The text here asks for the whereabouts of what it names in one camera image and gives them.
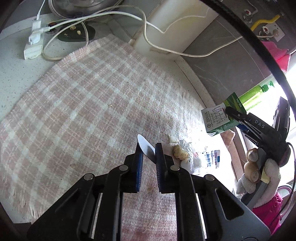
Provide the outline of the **right hand in glove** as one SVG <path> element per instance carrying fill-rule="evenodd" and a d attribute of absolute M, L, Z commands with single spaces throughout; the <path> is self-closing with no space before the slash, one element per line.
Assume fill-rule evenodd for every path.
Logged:
<path fill-rule="evenodd" d="M 261 148 L 246 153 L 244 173 L 237 181 L 236 194 L 249 209 L 267 204 L 275 196 L 280 183 L 280 168 Z"/>

